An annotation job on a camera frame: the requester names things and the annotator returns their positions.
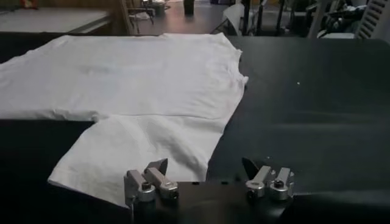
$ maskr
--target floor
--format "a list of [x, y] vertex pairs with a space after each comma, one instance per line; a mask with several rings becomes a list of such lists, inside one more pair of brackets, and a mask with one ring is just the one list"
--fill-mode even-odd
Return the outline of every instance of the floor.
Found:
[[[160, 35], [163, 33], [210, 33], [222, 22], [222, 13], [227, 5], [210, 4], [208, 0], [196, 0], [194, 15], [185, 16], [183, 2], [170, 0], [167, 2], [170, 9], [165, 10], [163, 16], [155, 17], [154, 24], [150, 20], [138, 22], [140, 35]], [[274, 29], [278, 16], [278, 7], [267, 5], [263, 12], [264, 29]], [[289, 21], [289, 13], [282, 16], [282, 27]]]

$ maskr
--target black table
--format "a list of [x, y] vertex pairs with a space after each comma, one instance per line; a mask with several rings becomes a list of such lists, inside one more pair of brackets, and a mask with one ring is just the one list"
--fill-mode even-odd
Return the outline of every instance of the black table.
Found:
[[[8, 41], [0, 41], [1, 59], [57, 36], [0, 37]], [[245, 180], [240, 158], [246, 156], [295, 171], [300, 197], [292, 219], [334, 221], [338, 215], [361, 220], [367, 214], [386, 219], [390, 47], [374, 40], [230, 40], [244, 52], [239, 66], [249, 82], [209, 162], [207, 179]], [[19, 45], [13, 51], [15, 41]], [[125, 209], [46, 183], [58, 159], [90, 125], [0, 122], [0, 162], [7, 180], [2, 187], [6, 203], [19, 214], [14, 218], [64, 223], [127, 220]]]

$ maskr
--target metal bracket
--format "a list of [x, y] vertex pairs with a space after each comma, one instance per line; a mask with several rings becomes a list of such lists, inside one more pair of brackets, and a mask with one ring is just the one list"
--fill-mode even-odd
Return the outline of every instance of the metal bracket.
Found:
[[275, 178], [275, 171], [270, 166], [263, 166], [256, 176], [245, 183], [250, 198], [261, 198], [265, 194], [265, 188], [269, 187]]
[[125, 203], [131, 207], [135, 200], [149, 202], [155, 199], [155, 187], [137, 170], [129, 170], [124, 176]]
[[287, 200], [293, 196], [294, 173], [289, 168], [282, 167], [278, 177], [270, 185], [271, 197], [277, 201]]
[[249, 178], [253, 177], [245, 183], [250, 199], [261, 198], [267, 192], [277, 201], [284, 201], [293, 196], [294, 173], [289, 168], [282, 167], [276, 177], [276, 171], [265, 163], [259, 169], [253, 161], [243, 158], [243, 164]]
[[177, 182], [165, 177], [167, 166], [168, 159], [149, 163], [143, 175], [148, 182], [159, 190], [161, 198], [176, 199], [179, 196], [179, 188]]

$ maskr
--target equipment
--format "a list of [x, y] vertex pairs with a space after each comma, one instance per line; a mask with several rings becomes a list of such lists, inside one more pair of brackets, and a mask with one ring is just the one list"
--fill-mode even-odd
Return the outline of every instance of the equipment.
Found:
[[249, 159], [245, 184], [175, 182], [165, 177], [168, 159], [149, 163], [124, 177], [126, 205], [133, 223], [277, 223], [293, 200], [293, 176], [282, 167], [260, 169]]

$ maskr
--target white table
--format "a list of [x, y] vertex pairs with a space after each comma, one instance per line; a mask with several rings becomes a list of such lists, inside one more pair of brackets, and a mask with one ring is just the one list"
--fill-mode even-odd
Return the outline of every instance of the white table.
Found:
[[109, 22], [109, 11], [101, 9], [19, 9], [0, 15], [0, 32], [88, 33]]

